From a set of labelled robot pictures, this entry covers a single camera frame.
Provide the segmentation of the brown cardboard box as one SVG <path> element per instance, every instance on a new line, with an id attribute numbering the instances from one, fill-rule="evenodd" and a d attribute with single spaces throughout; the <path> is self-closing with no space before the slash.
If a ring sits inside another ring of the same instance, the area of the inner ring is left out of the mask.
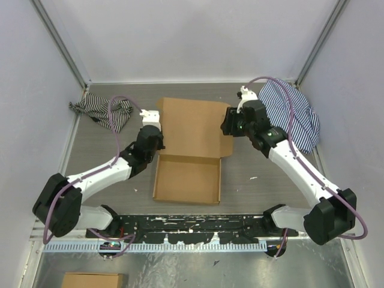
<path id="1" fill-rule="evenodd" d="M 233 138 L 220 128 L 229 104 L 164 97 L 157 106 L 165 148 L 158 154 L 154 200 L 218 205 L 221 161 L 233 153 Z"/>

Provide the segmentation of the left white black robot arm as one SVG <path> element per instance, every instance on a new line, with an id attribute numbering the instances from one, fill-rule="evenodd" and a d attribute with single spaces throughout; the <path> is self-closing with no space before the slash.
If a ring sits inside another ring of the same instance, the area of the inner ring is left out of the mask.
<path id="1" fill-rule="evenodd" d="M 109 162 L 78 175 L 52 175 L 32 208 L 33 214 L 44 223 L 45 240 L 50 240 L 48 232 L 58 238 L 75 228 L 96 232 L 99 237 L 119 236 L 122 221 L 112 208 L 83 203 L 97 192 L 138 175 L 161 149 L 164 145 L 160 128 L 146 125 L 140 129 L 136 141 Z"/>

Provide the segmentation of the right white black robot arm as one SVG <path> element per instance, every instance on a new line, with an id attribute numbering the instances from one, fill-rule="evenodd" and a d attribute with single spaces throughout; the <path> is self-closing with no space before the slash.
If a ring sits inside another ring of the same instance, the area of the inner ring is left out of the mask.
<path id="1" fill-rule="evenodd" d="M 309 163 L 289 142 L 287 133 L 271 125 L 261 101 L 228 107 L 220 128 L 225 136 L 248 137 L 255 149 L 286 173 L 310 206 L 304 209 L 278 204 L 264 211 L 264 230 L 269 236 L 292 229 L 323 245 L 354 228 L 355 193 L 349 188 L 339 189 Z"/>

